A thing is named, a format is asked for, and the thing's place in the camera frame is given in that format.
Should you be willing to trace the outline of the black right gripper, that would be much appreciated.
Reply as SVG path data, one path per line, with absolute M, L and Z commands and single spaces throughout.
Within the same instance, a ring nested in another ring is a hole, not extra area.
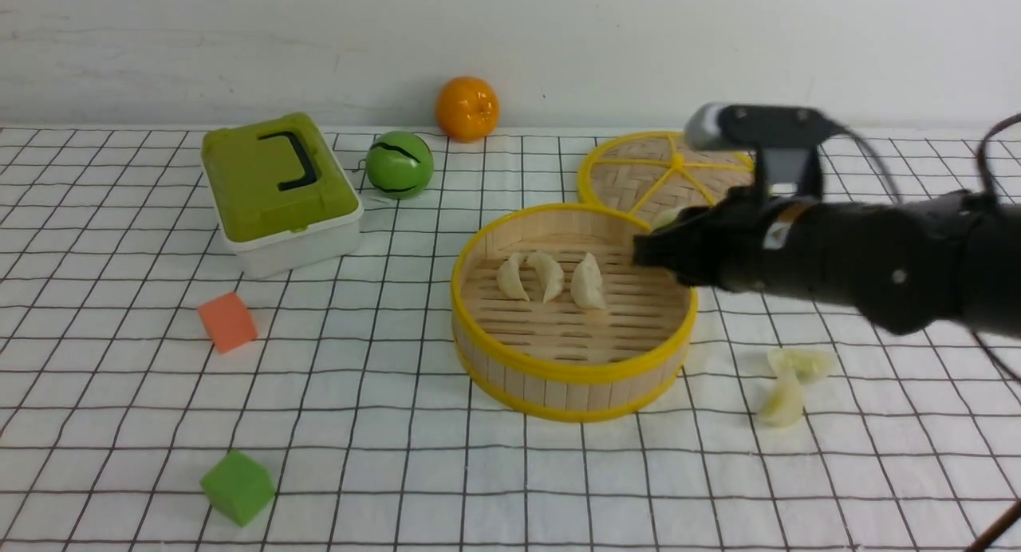
M 682 286 L 852 307 L 886 333 L 915 333 L 958 308 L 970 230 L 962 199 L 693 204 L 674 224 L 635 235 L 632 264 L 667 270 Z

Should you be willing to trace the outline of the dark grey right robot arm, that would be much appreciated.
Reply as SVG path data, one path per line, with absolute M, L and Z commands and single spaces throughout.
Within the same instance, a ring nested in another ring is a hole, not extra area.
M 952 321 L 1019 336 L 1019 207 L 967 190 L 902 204 L 729 195 L 636 235 L 633 262 L 683 286 L 850 307 L 886 333 Z

